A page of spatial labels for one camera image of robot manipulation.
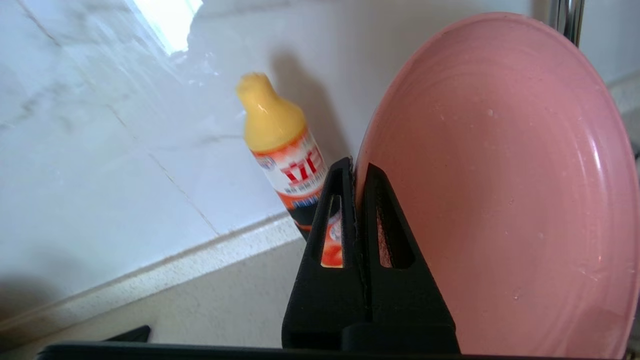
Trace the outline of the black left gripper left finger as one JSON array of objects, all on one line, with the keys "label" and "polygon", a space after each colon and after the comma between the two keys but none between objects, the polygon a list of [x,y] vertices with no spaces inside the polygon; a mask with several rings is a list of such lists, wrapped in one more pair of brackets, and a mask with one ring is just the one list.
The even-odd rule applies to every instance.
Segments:
[{"label": "black left gripper left finger", "polygon": [[[333,202],[342,210],[342,268],[322,265]],[[281,326],[284,349],[342,349],[343,331],[366,319],[362,244],[355,209],[354,164],[330,166]]]}]

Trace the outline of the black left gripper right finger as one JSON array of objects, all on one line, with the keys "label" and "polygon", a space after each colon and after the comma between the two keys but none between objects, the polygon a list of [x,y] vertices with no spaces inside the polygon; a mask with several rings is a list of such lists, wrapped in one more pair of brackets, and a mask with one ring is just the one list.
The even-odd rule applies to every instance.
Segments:
[{"label": "black left gripper right finger", "polygon": [[362,191],[365,321],[356,350],[459,353],[456,326],[413,235],[390,180],[370,164]]}]

